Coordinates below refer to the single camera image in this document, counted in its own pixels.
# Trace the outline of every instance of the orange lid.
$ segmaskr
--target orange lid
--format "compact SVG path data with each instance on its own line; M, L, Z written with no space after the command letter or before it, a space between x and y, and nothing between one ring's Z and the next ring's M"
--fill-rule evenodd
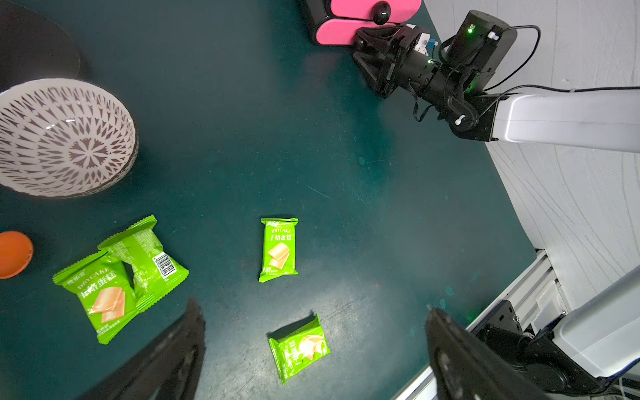
M33 244L20 232L0 234L0 279L11 278L22 272L33 257Z

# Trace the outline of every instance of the dark green table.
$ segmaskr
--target dark green table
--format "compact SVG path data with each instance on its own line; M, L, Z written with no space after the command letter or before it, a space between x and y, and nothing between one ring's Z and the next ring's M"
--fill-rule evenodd
M70 33L86 79L134 116L140 155L87 198L0 189L0 231L35 246L0 281L2 399L79 395L190 296L207 321L200 399L388 399L428 362L429 306L465 324L534 258L484 143L417 123L402 90L376 98L291 1L20 3ZM433 29L424 9L412 22ZM51 276L151 213L191 274L102 346ZM258 283L264 216L300 219L300 275ZM267 332L311 311L332 353L283 387Z

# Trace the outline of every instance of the pink object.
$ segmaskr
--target pink object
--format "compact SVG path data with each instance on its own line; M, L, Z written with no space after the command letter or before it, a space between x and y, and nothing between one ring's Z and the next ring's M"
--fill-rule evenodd
M331 0L331 12L338 17L371 20L371 10L378 1L380 0ZM389 22L395 23L404 22L413 17L422 4L422 0L386 0L386 2L391 6Z
M320 25L316 32L316 40L319 44L353 44L353 37L360 28L380 28L373 21L360 21L355 19L330 19Z

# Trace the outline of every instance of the patterned bowl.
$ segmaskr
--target patterned bowl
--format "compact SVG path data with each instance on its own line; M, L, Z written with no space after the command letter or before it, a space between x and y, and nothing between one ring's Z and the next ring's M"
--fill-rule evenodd
M0 184L33 196L86 196L127 175L138 133L98 86L38 79L0 93Z

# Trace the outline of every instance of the dry cake package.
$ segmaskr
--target dry cake package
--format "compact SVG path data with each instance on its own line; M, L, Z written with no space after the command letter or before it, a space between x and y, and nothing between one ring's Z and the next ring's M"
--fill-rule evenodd
M264 224L264 251L260 282L283 275L297 275L296 229L297 218L262 218Z
M53 276L53 282L77 294L102 344L109 343L138 315L124 265L106 250L63 269Z
M313 321L280 340L270 338L269 345L283 385L295 374L331 353L317 315Z
M189 275L185 267L164 252L152 230L156 223L156 217L150 215L98 244L98 249L106 249L131 265L140 312L156 304Z
M107 344L140 312L166 296L189 275L164 252L152 229L153 215L98 245L96 254L82 259L53 276L56 285L75 293L98 333ZM133 269L135 289L124 269Z

